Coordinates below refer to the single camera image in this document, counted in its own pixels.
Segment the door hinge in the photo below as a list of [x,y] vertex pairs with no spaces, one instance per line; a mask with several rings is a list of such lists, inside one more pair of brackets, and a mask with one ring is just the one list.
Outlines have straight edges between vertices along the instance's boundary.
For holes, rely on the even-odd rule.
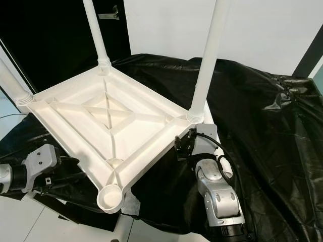
[[119,16],[118,16],[118,6],[114,5],[112,8],[113,14],[98,14],[99,15],[99,19],[115,19],[115,20],[119,20]]

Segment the black plastic sheet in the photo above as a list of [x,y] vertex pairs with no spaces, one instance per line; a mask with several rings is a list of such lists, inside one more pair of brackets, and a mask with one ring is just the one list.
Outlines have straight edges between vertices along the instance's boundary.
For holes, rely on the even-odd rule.
[[[113,66],[189,109],[199,58],[188,61],[140,54],[113,62]],[[207,100],[221,142],[234,157],[243,180],[249,230],[253,230],[252,212],[259,241],[321,241],[323,104],[314,82],[219,59]],[[16,132],[0,142],[0,156],[16,149],[18,139],[23,142],[25,136],[41,129],[33,122],[32,129],[24,131],[18,125]],[[82,196],[88,188],[93,194],[93,185],[82,184],[82,190],[76,186],[53,193],[97,209],[94,198]],[[207,226],[194,173],[185,162],[176,160],[174,150],[133,186],[132,193],[141,202],[138,218],[146,223],[218,241],[216,232]]]

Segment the metal bracket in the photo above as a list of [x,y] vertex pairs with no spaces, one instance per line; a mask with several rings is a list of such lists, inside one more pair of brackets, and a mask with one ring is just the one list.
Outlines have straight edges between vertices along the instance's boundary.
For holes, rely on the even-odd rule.
[[113,14],[98,14],[99,19],[115,19],[115,20],[120,20],[118,16],[118,6],[114,5],[112,8]]
[[46,185],[50,185],[50,184],[51,184],[51,179],[50,179],[50,177],[46,177],[46,178],[45,178],[45,182],[46,182]]
[[34,181],[42,172],[49,167],[54,167],[57,164],[55,148],[53,145],[44,144],[37,150],[31,152],[22,162],[27,170],[26,187],[21,191],[27,193],[32,190]]
[[[196,131],[201,134],[208,135],[212,137],[213,139],[217,139],[217,126],[214,124],[197,124],[195,126]],[[214,154],[214,151],[216,150],[218,146],[211,142],[210,140],[197,136],[195,138],[195,145],[194,149],[192,151],[192,155],[196,154]]]

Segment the white floor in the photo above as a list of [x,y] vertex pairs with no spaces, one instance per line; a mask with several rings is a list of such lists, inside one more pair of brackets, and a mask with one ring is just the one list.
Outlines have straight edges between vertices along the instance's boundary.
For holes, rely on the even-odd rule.
[[[19,113],[0,91],[0,117]],[[0,119],[0,140],[22,119]],[[51,210],[25,196],[22,201],[0,196],[0,241],[6,242],[205,242],[199,234],[162,232],[140,220],[121,215],[114,232],[75,224],[58,218]]]

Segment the robotic arm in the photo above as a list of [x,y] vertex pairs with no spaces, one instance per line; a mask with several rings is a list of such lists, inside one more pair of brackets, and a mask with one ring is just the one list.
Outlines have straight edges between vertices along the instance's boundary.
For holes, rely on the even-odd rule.
[[216,138],[216,125],[197,124],[182,140],[175,137],[174,146],[178,160],[187,160],[195,171],[209,226],[219,229],[221,241],[247,241],[238,196],[227,182],[219,157],[214,155],[218,146],[211,139]]
[[50,189],[61,188],[85,178],[83,172],[70,172],[77,167],[78,159],[60,157],[51,144],[44,144],[34,150],[20,165],[0,164],[0,194],[35,190],[41,194]]

